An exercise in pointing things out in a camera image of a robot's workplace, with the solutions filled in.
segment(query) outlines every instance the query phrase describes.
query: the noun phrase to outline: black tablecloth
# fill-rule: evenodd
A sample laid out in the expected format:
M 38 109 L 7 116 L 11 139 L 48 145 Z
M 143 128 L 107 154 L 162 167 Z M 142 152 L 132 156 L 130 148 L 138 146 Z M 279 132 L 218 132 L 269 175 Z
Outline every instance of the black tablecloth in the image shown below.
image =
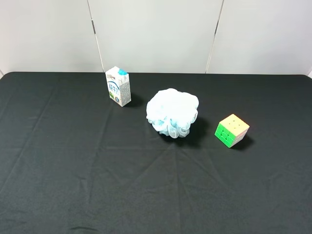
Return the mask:
M 2 234 L 312 233 L 312 79 L 130 74 L 132 102 L 104 74 L 0 80 Z M 176 88 L 199 99 L 186 138 L 159 135 L 146 104 Z M 218 123 L 250 125 L 227 148 Z

